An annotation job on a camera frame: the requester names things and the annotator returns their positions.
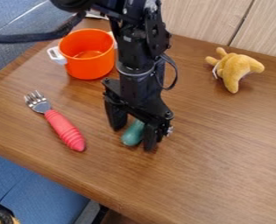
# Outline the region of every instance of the stuffed animal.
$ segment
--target stuffed animal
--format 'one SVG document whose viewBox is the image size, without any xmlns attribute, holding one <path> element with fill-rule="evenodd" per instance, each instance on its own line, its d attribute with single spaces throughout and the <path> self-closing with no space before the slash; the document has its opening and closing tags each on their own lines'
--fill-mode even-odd
<svg viewBox="0 0 276 224">
<path fill-rule="evenodd" d="M 214 66 L 213 73 L 216 79 L 223 79 L 225 87 L 232 93 L 238 92 L 239 81 L 247 74 L 262 73 L 265 67 L 255 59 L 236 53 L 226 53 L 222 47 L 216 48 L 216 52 L 221 56 L 221 59 L 207 57 L 205 60 Z"/>
</svg>

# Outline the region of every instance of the green object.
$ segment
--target green object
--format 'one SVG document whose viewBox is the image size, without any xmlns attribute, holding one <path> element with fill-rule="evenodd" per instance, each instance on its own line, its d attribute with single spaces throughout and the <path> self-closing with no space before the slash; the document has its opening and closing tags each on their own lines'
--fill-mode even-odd
<svg viewBox="0 0 276 224">
<path fill-rule="evenodd" d="M 144 127 L 143 122 L 136 120 L 122 135 L 122 143 L 127 146 L 138 145 L 143 140 Z"/>
</svg>

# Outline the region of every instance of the floor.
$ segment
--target floor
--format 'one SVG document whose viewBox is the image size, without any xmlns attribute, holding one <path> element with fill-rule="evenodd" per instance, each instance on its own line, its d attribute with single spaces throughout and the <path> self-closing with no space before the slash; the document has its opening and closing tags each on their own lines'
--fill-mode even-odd
<svg viewBox="0 0 276 224">
<path fill-rule="evenodd" d="M 124 217 L 120 213 L 116 213 L 110 210 L 106 214 L 102 224 L 138 224 L 138 223 L 127 217 Z"/>
</svg>

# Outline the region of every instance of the blue chair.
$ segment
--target blue chair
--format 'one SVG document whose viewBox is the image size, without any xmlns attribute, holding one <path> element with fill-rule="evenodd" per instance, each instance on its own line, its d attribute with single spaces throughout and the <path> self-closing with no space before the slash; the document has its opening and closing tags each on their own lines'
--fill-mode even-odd
<svg viewBox="0 0 276 224">
<path fill-rule="evenodd" d="M 89 199 L 0 157 L 0 204 L 22 224 L 70 224 Z"/>
</svg>

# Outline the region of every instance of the orange pot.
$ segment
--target orange pot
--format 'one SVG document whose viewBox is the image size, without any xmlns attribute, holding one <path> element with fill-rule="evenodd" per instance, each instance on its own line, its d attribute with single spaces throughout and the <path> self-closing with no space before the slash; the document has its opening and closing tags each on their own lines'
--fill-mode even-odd
<svg viewBox="0 0 276 224">
<path fill-rule="evenodd" d="M 75 78 L 94 80 L 114 67 L 114 50 L 114 39 L 106 31 L 84 29 L 71 32 L 58 47 L 48 49 L 48 54 Z"/>
</svg>

